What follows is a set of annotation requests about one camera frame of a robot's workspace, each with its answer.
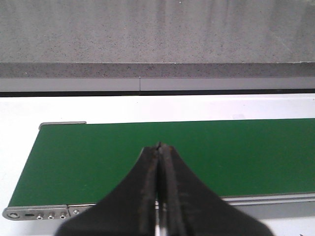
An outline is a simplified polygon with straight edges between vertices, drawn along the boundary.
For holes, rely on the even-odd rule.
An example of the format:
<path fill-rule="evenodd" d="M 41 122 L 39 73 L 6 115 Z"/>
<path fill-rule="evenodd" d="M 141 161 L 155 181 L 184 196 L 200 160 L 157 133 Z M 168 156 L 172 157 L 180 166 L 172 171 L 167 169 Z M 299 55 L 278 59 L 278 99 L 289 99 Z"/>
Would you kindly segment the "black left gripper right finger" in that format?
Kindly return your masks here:
<path fill-rule="evenodd" d="M 173 146 L 158 149 L 161 226 L 170 236 L 271 236 L 255 218 L 222 200 L 187 166 Z"/>

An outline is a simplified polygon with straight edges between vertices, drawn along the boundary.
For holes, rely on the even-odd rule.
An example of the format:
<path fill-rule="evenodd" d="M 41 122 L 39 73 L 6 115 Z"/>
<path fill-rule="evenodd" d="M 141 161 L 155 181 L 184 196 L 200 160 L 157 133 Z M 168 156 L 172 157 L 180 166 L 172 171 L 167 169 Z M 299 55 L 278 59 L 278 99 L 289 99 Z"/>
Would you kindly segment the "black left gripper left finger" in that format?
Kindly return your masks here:
<path fill-rule="evenodd" d="M 128 175 L 101 201 L 69 219 L 57 236 L 153 236 L 157 147 L 145 147 Z"/>

